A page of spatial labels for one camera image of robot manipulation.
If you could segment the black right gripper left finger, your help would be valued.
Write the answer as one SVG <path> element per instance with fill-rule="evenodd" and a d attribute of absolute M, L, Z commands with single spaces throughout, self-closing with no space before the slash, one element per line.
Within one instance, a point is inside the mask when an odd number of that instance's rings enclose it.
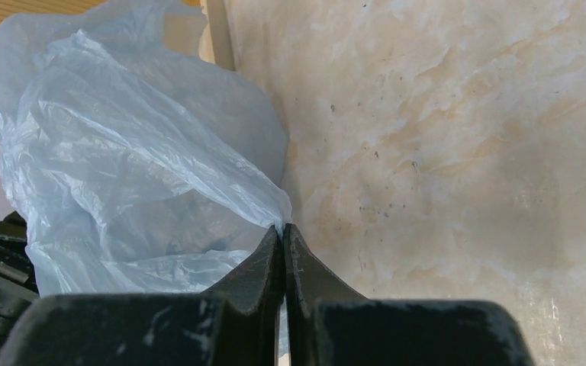
<path fill-rule="evenodd" d="M 220 301 L 210 365 L 276 365 L 284 249 L 270 227 L 256 249 L 202 294 Z"/>

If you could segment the light blue plastic trash bag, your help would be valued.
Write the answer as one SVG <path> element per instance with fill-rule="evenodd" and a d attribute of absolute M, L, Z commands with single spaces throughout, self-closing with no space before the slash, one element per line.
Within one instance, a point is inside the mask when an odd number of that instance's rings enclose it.
<path fill-rule="evenodd" d="M 0 176 L 40 295 L 198 293 L 291 219 L 270 99 L 198 55 L 127 94 L 0 108 Z"/>

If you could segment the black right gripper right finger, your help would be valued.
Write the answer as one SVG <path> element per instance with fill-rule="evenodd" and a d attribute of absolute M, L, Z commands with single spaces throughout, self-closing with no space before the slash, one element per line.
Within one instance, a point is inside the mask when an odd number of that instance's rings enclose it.
<path fill-rule="evenodd" d="M 309 248 L 299 228 L 285 225 L 285 297 L 292 365 L 333 365 L 334 337 L 324 306 L 365 300 Z"/>

